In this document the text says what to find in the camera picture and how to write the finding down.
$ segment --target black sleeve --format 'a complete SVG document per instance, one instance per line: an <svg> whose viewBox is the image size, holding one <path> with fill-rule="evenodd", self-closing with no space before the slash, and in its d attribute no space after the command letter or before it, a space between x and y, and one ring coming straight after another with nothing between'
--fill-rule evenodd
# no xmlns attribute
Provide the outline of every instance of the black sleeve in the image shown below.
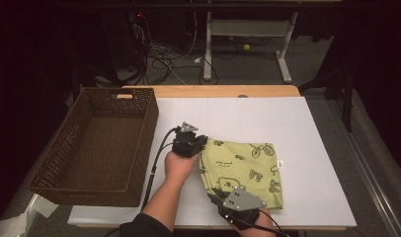
<svg viewBox="0 0 401 237"><path fill-rule="evenodd" d="M139 213L132 222L120 226L120 237L173 237L173 233L160 221Z"/></svg>

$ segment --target table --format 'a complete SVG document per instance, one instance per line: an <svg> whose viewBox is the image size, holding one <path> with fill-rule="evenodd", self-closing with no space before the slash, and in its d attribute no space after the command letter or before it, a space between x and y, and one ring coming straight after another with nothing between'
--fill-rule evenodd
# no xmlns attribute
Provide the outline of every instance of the table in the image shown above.
<svg viewBox="0 0 401 237"><path fill-rule="evenodd" d="M306 1L291 1L291 2L341 2L342 0L306 0ZM283 0L261 0L260 2L284 2ZM292 78L289 69L284 59L287 47L289 46L290 38L295 27L298 12L292 12L290 19L284 21L253 21L253 20L221 20L212 19L212 13L207 12L206 16L206 48L203 65L203 79L209 81L212 77L212 54L210 49L211 36L236 36L236 37L278 37L283 38L281 50L275 52L278 65L280 67L283 82L290 84Z"/></svg>
<svg viewBox="0 0 401 237"><path fill-rule="evenodd" d="M299 97L295 87L153 88L160 116L148 169L164 134L184 120L200 129L197 134L239 142L270 141L285 164L281 169L284 207L272 211L280 226L295 230L340 230L357 225L305 99ZM236 98L240 95L250 98ZM161 159L157 165L152 194L164 179ZM74 206L68 223L82 227L116 227L131 221L139 211L140 207ZM182 191L176 227L229 227L206 196L198 169L188 178Z"/></svg>

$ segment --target green cloth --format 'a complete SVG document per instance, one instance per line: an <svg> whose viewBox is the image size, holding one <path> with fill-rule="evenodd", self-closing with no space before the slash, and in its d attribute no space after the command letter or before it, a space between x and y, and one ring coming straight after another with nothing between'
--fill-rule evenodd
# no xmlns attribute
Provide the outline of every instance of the green cloth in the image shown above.
<svg viewBox="0 0 401 237"><path fill-rule="evenodd" d="M236 143L208 138L200 157L200 175L206 191L224 200L234 187L282 208L281 176L271 143Z"/></svg>

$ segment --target brown woven basket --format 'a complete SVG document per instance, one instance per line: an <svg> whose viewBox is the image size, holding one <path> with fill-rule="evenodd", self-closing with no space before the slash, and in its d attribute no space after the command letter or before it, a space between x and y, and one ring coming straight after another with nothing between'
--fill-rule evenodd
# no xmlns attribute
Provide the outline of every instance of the brown woven basket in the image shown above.
<svg viewBox="0 0 401 237"><path fill-rule="evenodd" d="M139 206L157 120L151 88L84 89L30 190L57 204Z"/></svg>

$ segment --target white tabletop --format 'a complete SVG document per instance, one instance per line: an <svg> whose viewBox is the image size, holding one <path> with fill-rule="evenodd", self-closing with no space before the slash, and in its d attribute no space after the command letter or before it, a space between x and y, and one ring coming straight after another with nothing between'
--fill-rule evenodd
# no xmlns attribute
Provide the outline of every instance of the white tabletop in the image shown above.
<svg viewBox="0 0 401 237"><path fill-rule="evenodd" d="M164 135L183 121L198 127L197 135L272 143L283 161L284 206L272 211L280 226L336 229L357 225L304 98L157 98L157 103L160 113L148 171ZM160 157L170 149L166 148ZM163 180L164 163L160 158L152 195ZM73 206L68 223L118 226L131 221L139 212L140 207ZM176 226L228 227L206 195L198 166L182 191Z"/></svg>

